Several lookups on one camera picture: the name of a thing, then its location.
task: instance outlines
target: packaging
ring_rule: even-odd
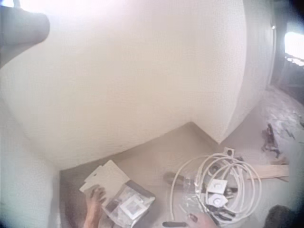
[[[104,212],[117,225],[132,228],[153,204],[155,196],[134,181],[126,182],[104,207]]]

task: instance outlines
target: hand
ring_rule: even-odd
[[[103,198],[105,189],[94,185],[85,191],[85,200],[87,206],[87,214],[84,228],[96,228],[101,218],[102,203],[106,200]]]
[[[187,223],[191,228],[217,228],[206,213],[189,214]]]

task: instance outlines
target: dusty floor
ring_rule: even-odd
[[[290,96],[270,87],[259,105],[252,110],[245,121],[220,145],[212,140],[194,123],[188,123],[164,136],[132,148],[110,158],[90,162],[61,172],[60,210],[63,228],[81,228],[86,206],[83,194],[78,190],[84,179],[100,164],[112,159],[132,180],[156,195],[151,211],[136,228],[158,228],[169,218],[170,186],[163,181],[167,171],[176,172],[188,159],[199,155],[219,152],[223,146],[236,149],[250,164],[269,164],[275,153],[262,152],[261,132],[267,123],[274,127],[282,156],[290,160],[289,183],[278,179],[263,180],[263,198],[254,215],[242,227],[263,227],[268,210],[277,204],[295,209],[300,196],[299,180],[302,178],[304,162],[304,129],[298,115],[304,116],[304,107]],[[293,133],[289,137],[286,129]],[[175,193],[175,202],[182,199],[181,191]]]

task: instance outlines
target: wooden plank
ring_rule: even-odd
[[[277,178],[277,177],[288,177],[289,168],[288,165],[256,165],[253,168],[258,173],[261,179]]]

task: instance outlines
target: textured wall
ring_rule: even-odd
[[[1,221],[9,228],[55,228],[59,171],[37,154],[0,100]]]
[[[241,0],[44,2],[49,37],[0,75],[48,159],[73,167],[188,121],[224,139],[245,66]]]
[[[244,0],[247,24],[247,54],[242,87],[225,138],[256,106],[273,68],[273,30],[270,0]]]

